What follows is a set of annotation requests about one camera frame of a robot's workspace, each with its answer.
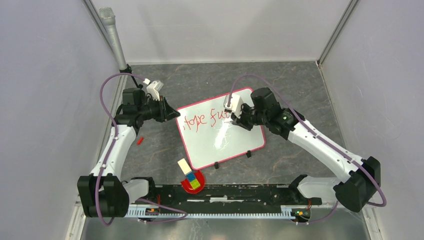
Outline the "silver microphone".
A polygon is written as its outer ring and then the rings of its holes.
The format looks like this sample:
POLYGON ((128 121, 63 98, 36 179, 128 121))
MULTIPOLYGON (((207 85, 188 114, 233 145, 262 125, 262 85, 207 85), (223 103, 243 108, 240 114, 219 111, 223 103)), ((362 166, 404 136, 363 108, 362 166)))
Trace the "silver microphone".
POLYGON ((111 7, 101 7, 99 9, 99 17, 107 32, 118 68, 120 71, 124 71, 128 67, 116 27, 116 16, 111 7))

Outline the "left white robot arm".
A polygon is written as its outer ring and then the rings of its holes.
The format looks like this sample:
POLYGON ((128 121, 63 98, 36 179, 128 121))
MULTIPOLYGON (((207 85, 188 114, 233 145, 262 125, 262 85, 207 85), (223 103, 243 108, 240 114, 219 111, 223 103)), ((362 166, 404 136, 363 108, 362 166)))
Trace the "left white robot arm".
POLYGON ((181 114, 165 97, 154 100, 152 94, 140 88, 122 92, 122 104, 112 121, 109 139, 97 164, 89 175, 77 181, 78 194, 88 218, 123 218, 130 204, 138 199, 153 203, 157 190, 150 177, 135 177, 123 183, 121 173, 130 146, 136 140, 145 121, 168 122, 181 114))

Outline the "pink framed whiteboard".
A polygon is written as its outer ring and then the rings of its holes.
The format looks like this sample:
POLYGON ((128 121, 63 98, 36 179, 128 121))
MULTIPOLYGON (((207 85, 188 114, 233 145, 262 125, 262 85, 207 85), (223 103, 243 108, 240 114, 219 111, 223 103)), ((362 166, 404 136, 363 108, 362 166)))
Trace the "pink framed whiteboard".
POLYGON ((261 149, 266 136, 261 126, 246 130, 224 123, 231 115, 224 111, 227 93, 177 109, 176 124, 190 166, 195 170, 213 166, 261 149))

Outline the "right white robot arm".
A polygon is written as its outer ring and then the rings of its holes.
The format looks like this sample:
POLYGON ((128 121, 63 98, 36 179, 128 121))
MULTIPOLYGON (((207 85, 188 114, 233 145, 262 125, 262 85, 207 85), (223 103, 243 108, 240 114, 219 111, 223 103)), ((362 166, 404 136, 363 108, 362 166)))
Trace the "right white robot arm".
POLYGON ((381 163, 373 156, 367 159, 354 154, 317 130, 302 114, 281 107, 274 93, 263 87, 250 95, 253 105, 238 94, 230 93, 224 109, 231 114, 233 125, 248 131, 264 126, 271 133, 301 147, 331 170, 335 177, 300 176, 292 182, 289 199, 302 204, 308 198, 335 198, 352 212, 360 212, 381 190, 381 163))

